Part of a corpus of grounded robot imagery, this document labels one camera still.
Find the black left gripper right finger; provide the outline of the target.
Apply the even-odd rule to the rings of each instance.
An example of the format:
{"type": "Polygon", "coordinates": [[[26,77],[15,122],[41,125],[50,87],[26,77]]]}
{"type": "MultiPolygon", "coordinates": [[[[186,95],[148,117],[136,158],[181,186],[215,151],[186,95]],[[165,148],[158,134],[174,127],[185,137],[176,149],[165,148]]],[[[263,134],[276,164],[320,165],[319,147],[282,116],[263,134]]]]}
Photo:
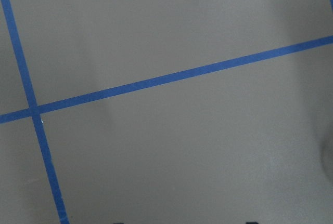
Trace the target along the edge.
{"type": "Polygon", "coordinates": [[[250,222],[246,222],[246,224],[259,224],[259,223],[256,221],[250,221],[250,222]]]}

